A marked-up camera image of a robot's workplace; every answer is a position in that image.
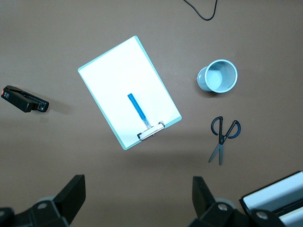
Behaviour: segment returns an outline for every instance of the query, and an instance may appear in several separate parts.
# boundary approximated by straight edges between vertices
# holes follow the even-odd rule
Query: mesh pencil cup
[[[238,79],[234,64],[220,59],[201,69],[197,76],[199,87],[204,91],[224,93],[231,90]]]

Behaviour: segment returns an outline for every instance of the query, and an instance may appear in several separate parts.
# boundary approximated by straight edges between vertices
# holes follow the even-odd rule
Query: stapler
[[[49,102],[13,86],[6,86],[1,97],[25,113],[32,110],[46,112],[49,106]]]

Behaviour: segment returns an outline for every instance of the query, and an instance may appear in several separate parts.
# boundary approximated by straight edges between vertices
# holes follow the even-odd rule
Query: cord
[[[184,2],[186,2],[188,5],[190,5],[195,11],[196,11],[196,13],[199,15],[199,17],[201,17],[203,20],[211,20],[211,19],[213,19],[213,17],[214,17],[214,14],[216,13],[216,8],[217,8],[217,2],[218,2],[218,0],[216,0],[216,2],[215,2],[215,4],[214,4],[214,13],[213,13],[213,15],[210,17],[210,18],[205,18],[205,17],[203,17],[199,12],[198,12],[198,10],[192,5],[192,4],[190,4],[187,0],[183,0]]]

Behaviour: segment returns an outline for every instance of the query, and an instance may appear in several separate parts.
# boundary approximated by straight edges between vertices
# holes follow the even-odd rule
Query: clipboard
[[[129,94],[135,97],[150,125],[155,126],[155,133],[182,118],[137,36],[80,67],[78,72],[124,150],[140,143],[138,135],[147,130]]]

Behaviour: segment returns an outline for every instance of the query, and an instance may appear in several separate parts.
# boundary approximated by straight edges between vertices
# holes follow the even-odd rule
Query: blue pen
[[[144,124],[146,125],[146,127],[148,129],[151,128],[151,124],[148,122],[148,120],[146,119],[143,111],[141,110],[140,106],[138,105],[137,101],[135,100],[134,96],[132,93],[130,93],[128,95],[129,100],[132,102],[132,104],[134,105],[134,108],[136,109],[136,111],[138,112],[139,116],[141,117],[142,121],[144,122]]]

